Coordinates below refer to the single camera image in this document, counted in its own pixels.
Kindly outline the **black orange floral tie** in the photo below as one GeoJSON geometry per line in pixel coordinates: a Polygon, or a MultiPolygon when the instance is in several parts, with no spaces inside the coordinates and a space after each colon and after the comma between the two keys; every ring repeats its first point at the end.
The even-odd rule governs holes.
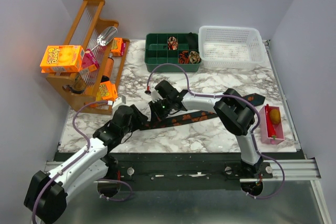
{"type": "MultiPolygon", "coordinates": [[[[246,95],[243,97],[243,99],[247,100],[253,106],[263,105],[265,101],[265,97],[257,93],[246,95]]],[[[191,124],[195,122],[201,122],[201,121],[214,119],[217,117],[218,115],[213,112],[195,111],[191,113],[185,113],[185,114],[165,118],[161,126],[152,127],[151,130],[166,128],[166,127],[173,127],[173,126],[187,125],[187,124],[191,124]]]]}

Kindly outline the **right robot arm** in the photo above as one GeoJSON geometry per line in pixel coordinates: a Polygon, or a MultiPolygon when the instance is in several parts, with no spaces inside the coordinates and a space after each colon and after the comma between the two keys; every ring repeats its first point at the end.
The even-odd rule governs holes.
{"type": "Polygon", "coordinates": [[[224,93],[195,93],[189,88],[177,91],[168,81],[161,81],[154,89],[146,88],[151,96],[149,103],[152,118],[161,120],[172,110],[199,110],[215,113],[225,129],[235,135],[241,152],[241,171],[249,178],[260,172],[263,162],[254,136],[255,117],[260,123],[260,115],[255,107],[243,99],[234,89],[224,93]]]}

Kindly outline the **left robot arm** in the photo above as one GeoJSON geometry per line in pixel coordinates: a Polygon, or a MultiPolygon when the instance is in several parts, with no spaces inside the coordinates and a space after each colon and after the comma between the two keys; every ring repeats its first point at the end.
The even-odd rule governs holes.
{"type": "Polygon", "coordinates": [[[111,150],[121,144],[128,133],[146,125],[148,117],[135,106],[121,105],[112,119],[98,128],[86,145],[47,173],[38,171],[31,178],[24,206],[31,210],[32,223],[54,223],[63,214],[70,196],[83,184],[96,179],[112,179],[115,164],[107,160],[111,150]]]}

